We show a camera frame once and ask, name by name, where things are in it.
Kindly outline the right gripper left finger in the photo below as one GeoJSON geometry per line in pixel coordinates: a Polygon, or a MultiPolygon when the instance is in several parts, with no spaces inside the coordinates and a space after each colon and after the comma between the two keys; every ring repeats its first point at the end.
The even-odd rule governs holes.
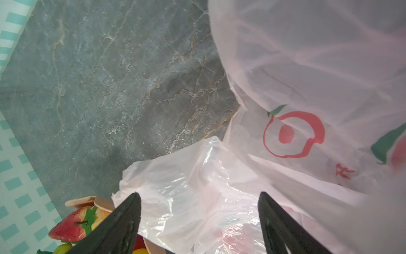
{"type": "Polygon", "coordinates": [[[141,197],[128,196],[90,235],[73,246],[70,254],[131,254],[141,221],[141,197]]]}

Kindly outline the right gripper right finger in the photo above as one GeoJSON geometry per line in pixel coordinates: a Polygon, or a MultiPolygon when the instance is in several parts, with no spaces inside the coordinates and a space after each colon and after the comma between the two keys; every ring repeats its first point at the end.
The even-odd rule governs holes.
{"type": "Polygon", "coordinates": [[[268,254],[330,253],[266,192],[259,196],[258,211],[268,254]]]}

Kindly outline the pink plastic bag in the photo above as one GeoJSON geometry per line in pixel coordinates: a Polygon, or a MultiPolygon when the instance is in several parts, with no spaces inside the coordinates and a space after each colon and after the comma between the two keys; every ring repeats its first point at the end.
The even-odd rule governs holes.
{"type": "Polygon", "coordinates": [[[405,1],[209,1],[240,105],[212,137],[123,171],[115,206],[177,254],[264,254],[265,192],[335,254],[406,251],[405,1]]]}

